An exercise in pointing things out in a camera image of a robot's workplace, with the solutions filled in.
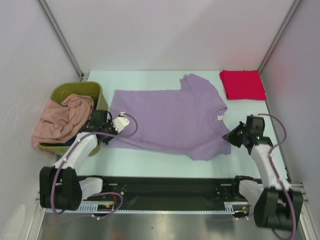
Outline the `purple t shirt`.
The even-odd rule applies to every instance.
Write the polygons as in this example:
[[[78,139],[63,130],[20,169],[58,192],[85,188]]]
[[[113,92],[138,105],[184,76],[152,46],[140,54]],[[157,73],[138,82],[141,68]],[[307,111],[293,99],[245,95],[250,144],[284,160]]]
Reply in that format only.
[[[116,90],[112,115],[130,114],[131,122],[111,148],[151,150],[209,161],[229,155],[229,133],[223,121],[227,106],[218,90],[195,74],[180,79],[179,90]]]

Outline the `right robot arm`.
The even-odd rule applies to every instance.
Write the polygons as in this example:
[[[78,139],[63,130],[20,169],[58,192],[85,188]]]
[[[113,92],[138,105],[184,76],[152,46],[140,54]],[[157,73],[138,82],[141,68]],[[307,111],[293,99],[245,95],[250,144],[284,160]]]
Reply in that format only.
[[[293,189],[273,161],[276,146],[264,136],[265,114],[249,115],[223,139],[235,147],[245,147],[254,161],[261,183],[250,176],[237,175],[231,196],[251,205],[255,225],[260,228],[295,232],[304,202],[301,192]]]

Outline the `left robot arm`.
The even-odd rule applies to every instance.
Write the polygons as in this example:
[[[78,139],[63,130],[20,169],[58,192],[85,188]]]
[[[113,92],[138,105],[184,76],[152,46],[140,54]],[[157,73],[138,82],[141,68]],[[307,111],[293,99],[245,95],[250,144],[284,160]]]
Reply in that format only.
[[[107,199],[111,188],[101,178],[87,177],[79,180],[77,173],[104,137],[110,141],[117,134],[111,113],[94,109],[90,120],[82,126],[60,160],[53,166],[45,166],[40,170],[40,206],[59,214],[66,210],[77,210],[83,200],[93,195],[100,200]]]

